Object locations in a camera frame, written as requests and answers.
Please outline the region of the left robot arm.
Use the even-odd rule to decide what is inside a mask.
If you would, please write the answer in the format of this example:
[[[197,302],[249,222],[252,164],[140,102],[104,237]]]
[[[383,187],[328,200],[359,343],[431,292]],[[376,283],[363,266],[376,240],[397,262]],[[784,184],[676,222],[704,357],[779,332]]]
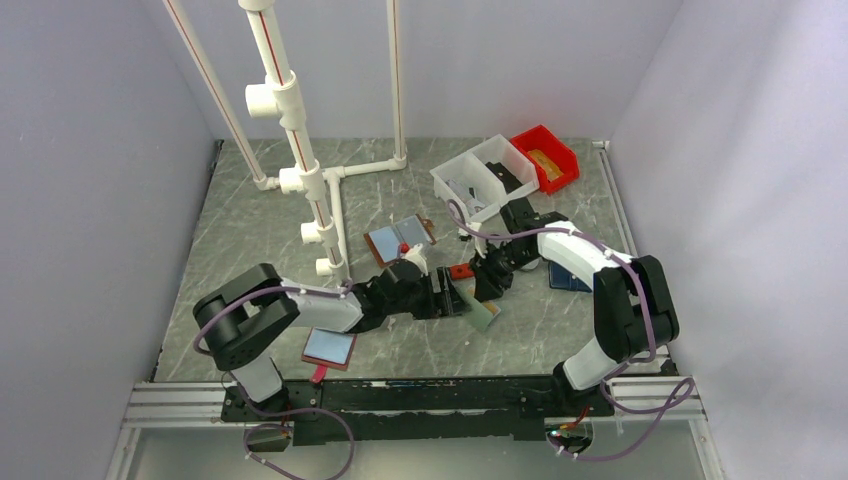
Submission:
[[[285,330],[361,334],[398,314],[432,320],[469,309],[443,267],[424,272],[400,260],[367,281],[330,289],[299,284],[260,263],[194,305],[199,332],[192,347],[234,377],[258,417],[272,420],[285,411],[288,394],[268,348]]]

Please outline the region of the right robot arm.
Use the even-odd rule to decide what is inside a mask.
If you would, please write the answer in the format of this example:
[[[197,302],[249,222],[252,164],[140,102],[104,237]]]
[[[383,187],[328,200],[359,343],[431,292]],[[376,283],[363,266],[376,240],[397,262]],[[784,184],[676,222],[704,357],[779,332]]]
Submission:
[[[578,413],[588,404],[591,389],[631,362],[651,361],[659,347],[679,336],[672,295],[657,258],[612,249],[559,212],[536,212],[525,198],[508,202],[500,215],[504,234],[463,226],[475,240],[470,267],[477,301],[501,298],[515,271],[536,260],[564,268],[592,295],[592,337],[553,370],[550,392],[557,411]]]

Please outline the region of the navy blue card holder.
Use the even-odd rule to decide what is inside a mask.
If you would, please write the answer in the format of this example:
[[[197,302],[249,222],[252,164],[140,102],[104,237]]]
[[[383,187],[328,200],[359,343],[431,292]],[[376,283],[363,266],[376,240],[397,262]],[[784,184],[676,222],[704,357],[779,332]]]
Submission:
[[[551,289],[591,293],[592,288],[559,264],[548,263],[548,283]]]

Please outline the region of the brown card holder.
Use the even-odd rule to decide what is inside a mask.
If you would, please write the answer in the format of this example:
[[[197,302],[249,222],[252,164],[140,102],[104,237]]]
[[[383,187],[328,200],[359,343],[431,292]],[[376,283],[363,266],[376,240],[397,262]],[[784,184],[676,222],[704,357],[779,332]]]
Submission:
[[[408,216],[389,226],[366,232],[363,238],[372,253],[376,264],[385,268],[398,260],[405,250],[415,245],[435,245],[433,223],[419,214]]]

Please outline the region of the red card holder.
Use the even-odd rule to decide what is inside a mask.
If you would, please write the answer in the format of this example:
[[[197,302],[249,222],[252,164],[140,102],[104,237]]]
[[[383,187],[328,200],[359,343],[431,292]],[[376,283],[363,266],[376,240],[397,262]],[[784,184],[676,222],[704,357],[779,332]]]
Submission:
[[[312,329],[301,354],[301,360],[330,369],[346,371],[349,368],[355,334]]]

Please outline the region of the grey parts in bin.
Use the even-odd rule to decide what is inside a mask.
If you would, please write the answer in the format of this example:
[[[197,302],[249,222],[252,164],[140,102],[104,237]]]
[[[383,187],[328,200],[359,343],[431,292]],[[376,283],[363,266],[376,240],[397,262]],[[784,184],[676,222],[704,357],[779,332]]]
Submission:
[[[446,185],[458,200],[465,205],[468,216],[473,216],[487,207],[487,204],[477,196],[476,190],[473,187],[453,179],[448,179]]]

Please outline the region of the white divided bin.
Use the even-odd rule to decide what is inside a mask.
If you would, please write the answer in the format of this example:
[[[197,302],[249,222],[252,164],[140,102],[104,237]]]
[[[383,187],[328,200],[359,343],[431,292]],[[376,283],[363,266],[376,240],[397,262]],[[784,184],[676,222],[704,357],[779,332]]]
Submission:
[[[501,182],[485,166],[487,162],[504,164],[523,185],[506,194]],[[465,218],[472,222],[482,223],[497,215],[509,201],[526,197],[539,190],[534,166],[502,135],[491,137],[434,167],[430,174],[433,177],[436,197],[443,201],[456,201]],[[468,216],[465,205],[446,185],[448,179],[473,187],[487,207],[473,216]]]

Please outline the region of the black part in bin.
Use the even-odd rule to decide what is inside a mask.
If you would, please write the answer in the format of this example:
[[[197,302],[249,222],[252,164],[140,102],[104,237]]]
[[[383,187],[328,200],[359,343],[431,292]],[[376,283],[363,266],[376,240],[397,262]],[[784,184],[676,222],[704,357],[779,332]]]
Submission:
[[[523,183],[504,164],[487,162],[485,166],[501,182],[506,194],[514,192],[523,185]]]

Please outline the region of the yellow item in red bin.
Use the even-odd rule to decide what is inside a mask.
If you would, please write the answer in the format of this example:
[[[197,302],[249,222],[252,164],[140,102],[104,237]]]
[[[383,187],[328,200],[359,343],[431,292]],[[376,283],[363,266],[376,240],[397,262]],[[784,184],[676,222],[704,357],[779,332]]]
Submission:
[[[530,150],[529,156],[534,161],[534,163],[544,171],[545,178],[549,182],[557,180],[559,177],[562,176],[563,172],[559,168],[559,166],[542,150]]]

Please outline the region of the red plastic bin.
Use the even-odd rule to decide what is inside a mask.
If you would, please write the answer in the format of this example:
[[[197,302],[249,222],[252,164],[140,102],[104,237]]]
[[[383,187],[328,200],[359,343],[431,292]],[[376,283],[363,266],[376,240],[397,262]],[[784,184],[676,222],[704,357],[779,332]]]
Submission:
[[[534,166],[539,182],[539,190],[542,193],[553,195],[576,181],[580,176],[576,153],[560,141],[544,125],[537,125],[513,136],[510,139],[510,143]],[[540,149],[550,157],[562,170],[562,176],[557,180],[549,182],[545,178],[544,171],[529,156],[529,151],[533,149]]]

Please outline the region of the red handled adjustable wrench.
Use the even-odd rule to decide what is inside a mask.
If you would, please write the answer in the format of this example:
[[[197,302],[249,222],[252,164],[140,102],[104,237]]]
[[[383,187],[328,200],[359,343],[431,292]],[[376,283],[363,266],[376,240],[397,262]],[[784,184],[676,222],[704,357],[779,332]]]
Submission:
[[[474,272],[468,263],[450,266],[448,270],[452,280],[464,280],[474,277]]]

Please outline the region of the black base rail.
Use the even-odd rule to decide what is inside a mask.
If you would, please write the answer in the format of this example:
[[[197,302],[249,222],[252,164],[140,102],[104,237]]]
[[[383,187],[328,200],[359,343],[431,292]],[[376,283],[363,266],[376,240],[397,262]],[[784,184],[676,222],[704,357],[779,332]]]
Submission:
[[[297,446],[329,442],[509,437],[541,441],[549,428],[612,416],[596,389],[574,393],[552,375],[289,380],[248,407],[225,390],[225,423],[285,422]]]

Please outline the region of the white pvc pipe frame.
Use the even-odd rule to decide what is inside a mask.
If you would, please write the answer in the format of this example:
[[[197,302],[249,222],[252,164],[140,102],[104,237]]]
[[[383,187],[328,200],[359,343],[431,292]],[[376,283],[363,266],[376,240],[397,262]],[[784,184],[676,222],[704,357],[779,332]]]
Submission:
[[[350,279],[341,196],[342,180],[352,176],[399,171],[405,169],[408,164],[401,90],[398,2],[389,1],[386,4],[392,87],[393,155],[384,161],[330,168],[322,167],[314,154],[307,131],[307,115],[299,79],[291,69],[273,2],[240,2],[239,6],[245,12],[265,70],[263,82],[245,88],[248,113],[253,118],[277,120],[286,134],[294,156],[293,166],[280,169],[275,176],[269,176],[262,170],[183,6],[178,1],[166,1],[163,5],[242,154],[253,183],[261,191],[278,190],[283,194],[303,194],[313,219],[301,225],[301,239],[306,244],[319,244],[325,251],[324,257],[315,262],[317,274],[333,277],[338,282]]]

